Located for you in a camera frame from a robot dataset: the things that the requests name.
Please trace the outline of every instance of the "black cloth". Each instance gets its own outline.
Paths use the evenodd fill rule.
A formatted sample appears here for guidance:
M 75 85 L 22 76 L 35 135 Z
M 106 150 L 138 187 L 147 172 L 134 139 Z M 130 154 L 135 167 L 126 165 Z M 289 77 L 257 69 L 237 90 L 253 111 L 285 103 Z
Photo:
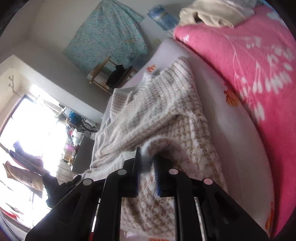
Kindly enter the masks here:
M 48 199 L 46 200 L 47 206 L 53 208 L 59 203 L 81 180 L 81 175 L 77 175 L 72 181 L 59 185 L 56 177 L 50 174 L 45 174 L 42 177 Z
M 124 74 L 124 67 L 123 65 L 116 65 L 115 66 L 116 70 L 113 71 L 113 73 L 109 76 L 106 85 L 108 85 L 111 88 L 115 88 L 118 84 L 118 81 Z

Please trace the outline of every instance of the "clothes on line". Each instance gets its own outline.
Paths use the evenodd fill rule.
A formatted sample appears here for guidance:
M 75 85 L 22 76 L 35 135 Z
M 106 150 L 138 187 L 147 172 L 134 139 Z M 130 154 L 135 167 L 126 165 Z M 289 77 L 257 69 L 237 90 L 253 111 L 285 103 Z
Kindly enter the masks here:
M 19 141 L 16 141 L 14 144 L 13 144 L 13 147 L 15 149 L 15 153 L 18 154 L 18 155 L 21 155 L 22 157 L 24 157 L 27 161 L 31 162 L 32 164 L 38 166 L 38 167 L 43 167 L 43 161 L 42 161 L 42 158 L 41 157 L 36 157 L 36 156 L 33 156 L 31 154 L 28 154 L 26 153 L 22 146 L 20 145 L 20 142 Z
M 62 109 L 63 109 L 63 108 L 61 108 L 60 106 L 57 106 L 57 105 L 51 103 L 50 101 L 43 100 L 43 102 L 44 102 L 44 104 L 45 104 L 48 108 L 50 108 L 50 109 L 53 111 L 53 113 L 54 113 L 56 116 L 58 116 L 58 115 L 60 114 L 60 112 L 62 111 Z
M 44 174 L 48 173 L 48 171 L 46 169 L 35 165 L 34 163 L 30 162 L 29 160 L 27 160 L 25 157 L 23 157 L 19 153 L 16 153 L 16 152 L 10 150 L 9 155 L 18 165 L 20 165 L 21 167 L 23 167 L 27 170 L 38 173 L 40 175 L 44 175 Z
M 20 169 L 18 167 L 15 167 L 10 164 L 9 161 L 7 161 L 5 164 L 3 164 L 7 177 L 14 179 L 22 184 L 24 184 L 26 187 L 28 187 L 33 193 L 35 193 L 37 196 L 42 198 L 42 191 L 43 191 L 43 181 L 42 177 L 32 171 Z

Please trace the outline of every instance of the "bicycle wheel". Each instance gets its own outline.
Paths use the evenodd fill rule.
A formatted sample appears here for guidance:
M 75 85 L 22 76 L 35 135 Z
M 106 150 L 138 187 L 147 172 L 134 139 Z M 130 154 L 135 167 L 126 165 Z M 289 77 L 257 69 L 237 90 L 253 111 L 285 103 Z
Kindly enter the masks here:
M 82 118 L 82 126 L 84 129 L 90 132 L 98 132 L 98 129 L 95 126 L 91 125 L 91 122 L 85 118 Z

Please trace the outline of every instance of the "light switch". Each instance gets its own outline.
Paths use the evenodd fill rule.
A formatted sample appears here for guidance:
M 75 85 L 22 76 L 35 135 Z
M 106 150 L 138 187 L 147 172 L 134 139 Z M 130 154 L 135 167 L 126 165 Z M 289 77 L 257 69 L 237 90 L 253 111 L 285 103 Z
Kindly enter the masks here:
M 161 41 L 159 39 L 155 39 L 153 42 L 155 43 L 155 45 L 161 44 Z

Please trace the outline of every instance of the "blue floral quilt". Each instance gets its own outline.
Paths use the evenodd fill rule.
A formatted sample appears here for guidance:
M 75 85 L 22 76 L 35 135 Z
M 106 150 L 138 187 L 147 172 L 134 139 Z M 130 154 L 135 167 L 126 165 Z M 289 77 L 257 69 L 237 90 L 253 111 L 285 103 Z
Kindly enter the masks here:
M 102 0 L 63 54 L 86 76 L 108 56 L 116 64 L 128 67 L 141 55 L 147 54 L 147 46 L 141 35 L 139 23 L 143 18 L 127 6 L 115 0 Z M 103 72 L 115 70 L 107 63 Z

